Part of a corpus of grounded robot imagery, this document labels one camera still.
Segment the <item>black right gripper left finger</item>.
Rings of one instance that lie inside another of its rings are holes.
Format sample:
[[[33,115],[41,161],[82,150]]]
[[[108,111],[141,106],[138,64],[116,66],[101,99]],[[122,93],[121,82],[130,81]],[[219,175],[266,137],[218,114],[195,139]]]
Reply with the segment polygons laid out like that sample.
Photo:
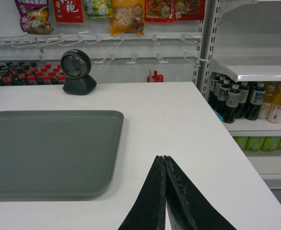
[[[164,230],[166,169],[162,156],[156,156],[140,193],[120,225],[120,230]]]

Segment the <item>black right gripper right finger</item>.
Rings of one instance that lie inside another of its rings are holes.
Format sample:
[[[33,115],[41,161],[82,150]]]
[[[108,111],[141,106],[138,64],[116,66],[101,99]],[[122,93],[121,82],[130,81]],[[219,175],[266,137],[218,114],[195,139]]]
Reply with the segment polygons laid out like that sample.
[[[166,205],[173,230],[234,230],[170,156],[164,156]]]

